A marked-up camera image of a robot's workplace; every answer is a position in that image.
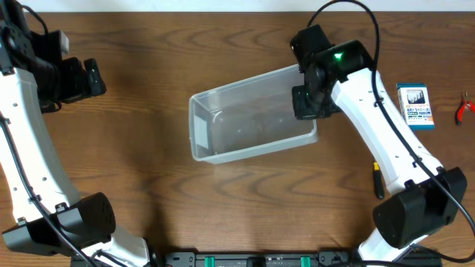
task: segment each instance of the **wooden table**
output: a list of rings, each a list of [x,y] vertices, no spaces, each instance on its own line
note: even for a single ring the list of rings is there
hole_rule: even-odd
[[[118,224],[164,252],[316,251],[364,241],[381,202],[373,193],[372,156],[342,113],[318,121],[314,145],[223,165],[191,157],[190,96],[295,64],[289,40],[310,16],[43,14],[50,30],[66,32],[72,56],[97,59],[108,86],[104,96],[44,116],[82,196],[105,193]],[[428,86],[436,129],[416,135],[446,168],[463,169],[463,203],[475,214],[475,114],[454,123],[461,92],[475,96],[475,14],[377,17],[384,84],[396,103],[397,82]],[[319,21],[331,42],[360,39],[373,54],[374,29],[364,13],[324,13]],[[0,181],[5,230],[15,222]],[[0,243],[0,266],[68,266],[66,257],[16,254]],[[459,214],[423,244],[464,257],[474,238]]]

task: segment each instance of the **black tool handle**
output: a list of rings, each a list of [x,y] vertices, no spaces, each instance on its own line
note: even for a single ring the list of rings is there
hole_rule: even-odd
[[[379,200],[382,200],[384,199],[384,187],[382,182],[381,170],[379,169],[378,163],[376,162],[374,162],[373,179],[374,193]]]

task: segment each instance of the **product box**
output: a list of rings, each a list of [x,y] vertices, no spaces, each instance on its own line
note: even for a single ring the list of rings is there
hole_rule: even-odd
[[[419,83],[398,83],[401,114],[412,130],[432,130],[432,111],[430,110],[428,88]]]

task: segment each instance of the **transparent plastic bin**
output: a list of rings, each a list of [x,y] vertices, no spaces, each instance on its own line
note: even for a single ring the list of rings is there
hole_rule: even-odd
[[[317,142],[315,120],[294,117],[298,65],[265,73],[190,98],[191,153],[213,164]]]

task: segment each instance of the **pliers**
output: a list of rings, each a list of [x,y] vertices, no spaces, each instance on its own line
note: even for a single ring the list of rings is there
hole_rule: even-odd
[[[470,109],[473,113],[475,113],[475,105],[472,101],[468,98],[468,93],[465,92],[465,95],[462,94],[462,102],[460,103],[460,107],[455,113],[455,123],[457,125],[462,124],[462,115],[465,109]]]

